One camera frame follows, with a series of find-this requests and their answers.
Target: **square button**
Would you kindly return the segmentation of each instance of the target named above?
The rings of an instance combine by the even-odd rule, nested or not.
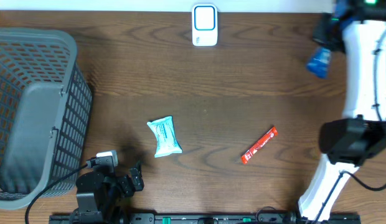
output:
[[[215,28],[215,9],[212,6],[197,6],[194,9],[194,15],[197,30],[213,30]]]

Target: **basket bottom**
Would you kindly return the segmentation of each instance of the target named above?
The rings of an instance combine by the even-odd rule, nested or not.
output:
[[[0,168],[0,188],[11,194],[29,194],[41,179],[50,132],[60,104],[61,85],[33,83],[23,92]]]

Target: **white doorbell button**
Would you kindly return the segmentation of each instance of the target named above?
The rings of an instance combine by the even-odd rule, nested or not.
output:
[[[218,15],[213,4],[197,4],[192,9],[192,41],[195,46],[214,46],[218,41]]]

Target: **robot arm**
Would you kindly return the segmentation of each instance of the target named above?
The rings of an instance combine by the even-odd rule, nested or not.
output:
[[[323,20],[317,40],[347,55],[347,95],[343,119],[322,127],[321,160],[309,189],[299,199],[308,220],[329,220],[332,205],[349,179],[368,158],[386,148],[386,1],[338,1]]]

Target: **red packet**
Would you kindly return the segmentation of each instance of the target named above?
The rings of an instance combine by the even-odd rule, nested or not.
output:
[[[260,150],[270,139],[277,136],[278,132],[275,127],[270,129],[260,140],[258,140],[243,156],[242,162],[243,164],[247,164],[247,162],[254,156],[258,150]]]

